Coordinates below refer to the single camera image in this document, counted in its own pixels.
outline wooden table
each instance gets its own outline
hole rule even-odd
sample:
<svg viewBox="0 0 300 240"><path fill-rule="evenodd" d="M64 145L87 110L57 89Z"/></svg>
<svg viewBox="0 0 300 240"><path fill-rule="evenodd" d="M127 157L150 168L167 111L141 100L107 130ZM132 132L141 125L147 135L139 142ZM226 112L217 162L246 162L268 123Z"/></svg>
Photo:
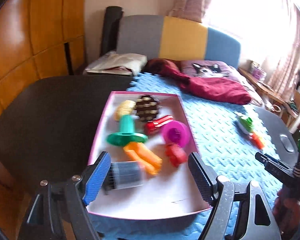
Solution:
<svg viewBox="0 0 300 240"><path fill-rule="evenodd" d="M274 91L271 91L267 87L265 87L262 83L258 82L258 79L256 79L254 76L252 76L251 73L249 73L247 70L244 70L242 68L238 68L238 72L244 76L255 88L258 94L268 96L269 98L273 99L274 101L278 102L279 104L283 105L285 110L287 111L287 114L289 115L288 121L287 121L287 127L289 126L292 118L297 118L298 115L292 111L290 106L282 100L282 98Z"/></svg>

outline green toy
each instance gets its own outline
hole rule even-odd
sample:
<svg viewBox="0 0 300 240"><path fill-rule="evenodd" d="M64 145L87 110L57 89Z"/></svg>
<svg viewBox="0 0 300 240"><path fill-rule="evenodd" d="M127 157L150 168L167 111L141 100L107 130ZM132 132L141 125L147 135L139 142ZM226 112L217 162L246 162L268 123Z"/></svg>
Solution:
<svg viewBox="0 0 300 240"><path fill-rule="evenodd" d="M235 112L235 114L237 114L240 129L245 134L252 133L253 132L253 120L250 117L246 116L245 114L242 114L239 112Z"/></svg>
<svg viewBox="0 0 300 240"><path fill-rule="evenodd" d="M124 147L130 142L146 142L148 136L142 133L136 133L134 131L134 122L131 115L125 114L120 118L119 121L119 132L109 134L107 142Z"/></svg>

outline orange toy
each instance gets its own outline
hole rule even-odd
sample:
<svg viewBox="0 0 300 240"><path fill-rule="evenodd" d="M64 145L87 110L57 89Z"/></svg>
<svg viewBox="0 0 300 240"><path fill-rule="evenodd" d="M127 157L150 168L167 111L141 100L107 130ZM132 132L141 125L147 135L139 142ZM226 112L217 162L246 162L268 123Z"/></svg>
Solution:
<svg viewBox="0 0 300 240"><path fill-rule="evenodd" d="M143 143L130 142L123 150L132 160L140 161L149 174L156 175L161 170L162 159L150 151Z"/></svg>
<svg viewBox="0 0 300 240"><path fill-rule="evenodd" d="M250 139L255 144L255 146L258 147L259 150L262 150L265 147L264 140L260 135L256 133L251 133Z"/></svg>

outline white cloth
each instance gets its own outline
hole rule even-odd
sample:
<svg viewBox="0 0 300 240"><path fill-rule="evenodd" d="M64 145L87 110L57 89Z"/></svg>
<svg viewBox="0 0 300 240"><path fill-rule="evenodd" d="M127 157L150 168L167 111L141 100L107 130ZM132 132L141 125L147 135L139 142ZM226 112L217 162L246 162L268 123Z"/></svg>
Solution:
<svg viewBox="0 0 300 240"><path fill-rule="evenodd" d="M140 54L116 54L110 52L91 63L86 71L88 73L107 73L119 75L138 75L146 65L147 57Z"/></svg>

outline yellow headboard panel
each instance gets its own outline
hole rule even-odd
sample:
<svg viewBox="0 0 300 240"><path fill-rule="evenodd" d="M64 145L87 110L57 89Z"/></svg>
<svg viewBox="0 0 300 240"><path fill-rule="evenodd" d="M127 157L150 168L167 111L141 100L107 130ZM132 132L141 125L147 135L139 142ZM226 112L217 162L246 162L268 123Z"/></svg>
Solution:
<svg viewBox="0 0 300 240"><path fill-rule="evenodd" d="M208 28L204 25L165 17L163 20L159 58L173 60L203 59L206 52Z"/></svg>

